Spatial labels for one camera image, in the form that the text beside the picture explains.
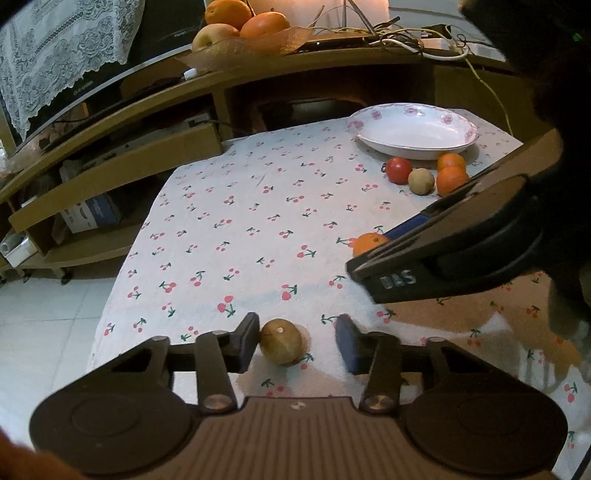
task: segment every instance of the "white lace curtain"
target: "white lace curtain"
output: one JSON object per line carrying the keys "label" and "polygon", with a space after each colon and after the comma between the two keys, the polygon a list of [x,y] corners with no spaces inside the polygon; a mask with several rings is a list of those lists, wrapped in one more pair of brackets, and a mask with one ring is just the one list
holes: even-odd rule
{"label": "white lace curtain", "polygon": [[0,92],[14,128],[86,72],[125,63],[144,0],[34,0],[0,30]]}

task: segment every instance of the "fruit bowl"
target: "fruit bowl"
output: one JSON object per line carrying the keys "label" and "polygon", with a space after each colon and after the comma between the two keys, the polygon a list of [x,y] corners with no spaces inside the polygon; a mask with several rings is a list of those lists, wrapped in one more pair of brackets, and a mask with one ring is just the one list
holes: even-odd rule
{"label": "fruit bowl", "polygon": [[288,55],[311,35],[308,28],[290,27],[260,38],[229,37],[178,59],[199,73],[225,70],[251,65],[264,57]]}

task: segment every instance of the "caster wheel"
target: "caster wheel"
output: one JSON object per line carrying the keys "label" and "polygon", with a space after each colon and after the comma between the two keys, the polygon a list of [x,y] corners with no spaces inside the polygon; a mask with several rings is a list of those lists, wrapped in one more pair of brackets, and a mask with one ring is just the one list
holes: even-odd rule
{"label": "caster wheel", "polygon": [[72,270],[68,270],[65,275],[60,279],[60,283],[62,285],[68,285],[68,283],[70,283],[70,280],[72,279],[72,277],[74,277],[74,272]]}

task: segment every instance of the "orange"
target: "orange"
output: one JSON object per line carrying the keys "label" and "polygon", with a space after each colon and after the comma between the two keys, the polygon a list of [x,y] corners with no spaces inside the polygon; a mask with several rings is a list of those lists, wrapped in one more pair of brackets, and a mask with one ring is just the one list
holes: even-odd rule
{"label": "orange", "polygon": [[457,153],[444,153],[437,159],[437,171],[443,170],[445,167],[461,167],[466,171],[466,162]]}
{"label": "orange", "polygon": [[241,0],[213,0],[205,9],[208,25],[226,23],[240,30],[251,17],[251,9]]}
{"label": "orange", "polygon": [[242,38],[259,38],[280,32],[290,27],[285,15],[279,12],[264,12],[255,15],[240,30]]}
{"label": "orange", "polygon": [[384,244],[389,240],[385,235],[379,233],[364,233],[353,242],[353,256],[364,254],[378,245]]}
{"label": "orange", "polygon": [[437,192],[442,197],[446,197],[454,188],[466,183],[469,178],[466,170],[461,167],[446,167],[437,173]]}

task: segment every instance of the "circular pad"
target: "circular pad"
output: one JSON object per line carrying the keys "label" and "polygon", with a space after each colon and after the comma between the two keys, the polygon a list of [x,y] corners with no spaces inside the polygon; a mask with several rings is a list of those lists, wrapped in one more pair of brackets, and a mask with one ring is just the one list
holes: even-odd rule
{"label": "circular pad", "polygon": [[37,407],[30,434],[36,448],[94,478],[149,469],[176,454],[192,426],[187,406],[162,388],[130,394],[61,391]]}
{"label": "circular pad", "polygon": [[427,455],[473,475],[520,476],[551,467],[567,425],[556,403],[533,393],[423,394],[406,427]]}

